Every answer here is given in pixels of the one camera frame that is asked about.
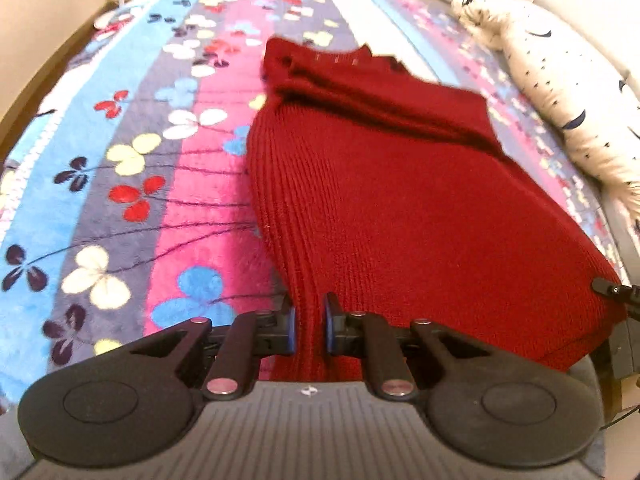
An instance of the red garment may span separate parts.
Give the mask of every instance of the red garment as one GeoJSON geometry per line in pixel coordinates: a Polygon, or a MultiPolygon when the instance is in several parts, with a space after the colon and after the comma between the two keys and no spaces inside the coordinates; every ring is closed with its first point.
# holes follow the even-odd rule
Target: red garment
{"type": "Polygon", "coordinates": [[[254,209],[297,306],[298,351],[274,378],[346,380],[324,353],[322,297],[408,326],[428,318],[565,370],[625,309],[580,227],[504,155],[484,98],[425,83],[367,48],[267,44],[248,137],[254,209]]]}

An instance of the bedspread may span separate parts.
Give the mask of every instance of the bedspread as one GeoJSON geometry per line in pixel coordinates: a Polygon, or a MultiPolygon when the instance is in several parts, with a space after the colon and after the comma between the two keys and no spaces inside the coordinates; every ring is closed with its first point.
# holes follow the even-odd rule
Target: bedspread
{"type": "Polygon", "coordinates": [[[133,0],[70,63],[5,163],[5,401],[49,371],[189,317],[228,324],[279,307],[244,162],[273,34],[330,50],[366,43],[414,75],[482,93],[506,153],[624,276],[596,193],[446,4],[133,0]]]}

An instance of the black cable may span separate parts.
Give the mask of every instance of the black cable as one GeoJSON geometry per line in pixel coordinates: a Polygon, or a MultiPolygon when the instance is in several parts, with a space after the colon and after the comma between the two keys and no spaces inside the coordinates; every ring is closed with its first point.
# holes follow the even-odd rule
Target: black cable
{"type": "Polygon", "coordinates": [[[628,416],[633,415],[636,412],[640,413],[640,404],[636,404],[634,407],[631,408],[631,410],[626,412],[624,415],[620,416],[616,420],[612,420],[609,424],[605,424],[603,427],[600,428],[600,431],[608,430],[614,424],[619,423],[621,420],[627,418],[628,416]]]}

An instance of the white stripe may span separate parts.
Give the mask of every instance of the white stripe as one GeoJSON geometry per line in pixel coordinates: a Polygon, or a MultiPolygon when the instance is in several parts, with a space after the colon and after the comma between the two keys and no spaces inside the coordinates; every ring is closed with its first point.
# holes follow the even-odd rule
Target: white stripe
{"type": "Polygon", "coordinates": [[[368,44],[376,56],[395,56],[416,77],[437,81],[414,46],[371,0],[332,0],[357,43],[368,44]]]}
{"type": "Polygon", "coordinates": [[[44,130],[40,134],[38,140],[33,143],[32,148],[29,150],[29,153],[24,156],[23,162],[20,164],[18,169],[15,171],[14,181],[12,183],[11,189],[7,194],[6,201],[4,203],[4,208],[2,209],[2,216],[0,216],[0,244],[4,241],[4,237],[6,236],[6,232],[11,227],[11,223],[14,220],[15,212],[20,205],[20,200],[24,194],[24,190],[27,187],[27,181],[31,176],[31,171],[36,164],[36,161],[40,158],[40,155],[44,152],[44,149],[50,143],[51,139],[53,139],[54,134],[58,130],[62,119],[71,104],[71,101],[76,94],[84,87],[84,85],[89,82],[91,77],[94,75],[95,71],[100,66],[100,63],[104,59],[104,57],[113,50],[120,41],[126,37],[126,35],[133,29],[135,24],[140,20],[146,20],[146,14],[148,11],[156,4],[159,0],[146,0],[146,5],[138,16],[136,16],[131,22],[127,23],[125,27],[121,28],[120,31],[116,34],[116,37],[113,38],[107,45],[105,45],[94,57],[93,59],[84,65],[81,65],[73,70],[67,72],[67,74],[74,73],[73,81],[69,80],[69,78],[65,78],[64,92],[60,92],[60,95],[63,95],[64,98],[58,99],[56,98],[57,108],[56,111],[51,115],[49,122],[44,127],[44,130]]]}

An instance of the blue stripe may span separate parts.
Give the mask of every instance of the blue stripe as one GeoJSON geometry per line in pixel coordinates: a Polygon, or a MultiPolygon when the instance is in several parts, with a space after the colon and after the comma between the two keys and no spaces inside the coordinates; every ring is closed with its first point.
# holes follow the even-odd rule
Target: blue stripe
{"type": "Polygon", "coordinates": [[[438,51],[426,40],[426,38],[410,23],[400,12],[395,10],[387,0],[371,0],[374,2],[394,23],[409,42],[414,46],[416,52],[429,65],[431,71],[436,75],[441,83],[445,85],[460,86],[460,81],[456,74],[449,68],[446,60],[438,51]]]}
{"type": "MultiPolygon", "coordinates": [[[[173,16],[176,23],[147,23],[142,17],[106,54],[90,81],[73,98],[56,135],[34,167],[0,248],[0,257],[12,244],[24,248],[27,262],[70,244],[89,186],[70,192],[68,184],[56,185],[52,179],[58,172],[68,170],[69,161],[76,156],[85,156],[88,168],[100,165],[128,106],[123,104],[119,117],[109,120],[104,111],[95,111],[94,105],[110,100],[119,90],[129,91],[127,100],[134,98],[162,47],[174,36],[172,27],[183,22],[191,11],[173,2],[159,0],[151,12],[173,16]]],[[[150,127],[153,125],[145,124],[141,118],[140,131],[135,133],[150,127]]],[[[49,276],[42,292],[31,292],[24,275],[9,291],[0,292],[0,390],[12,402],[18,401],[25,388],[46,373],[50,341],[40,330],[52,312],[65,256],[66,251],[62,251],[37,263],[49,276]]],[[[0,280],[12,268],[7,263],[0,266],[0,280]]]]}

